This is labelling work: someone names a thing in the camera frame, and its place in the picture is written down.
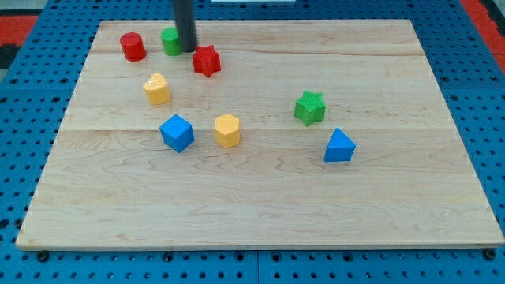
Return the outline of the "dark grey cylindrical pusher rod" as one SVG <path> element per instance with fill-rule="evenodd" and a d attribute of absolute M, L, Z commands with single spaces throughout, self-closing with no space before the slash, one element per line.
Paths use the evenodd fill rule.
<path fill-rule="evenodd" d="M 172 0 L 172 7 L 181 50 L 185 53 L 194 52 L 197 36 L 193 0 Z"/>

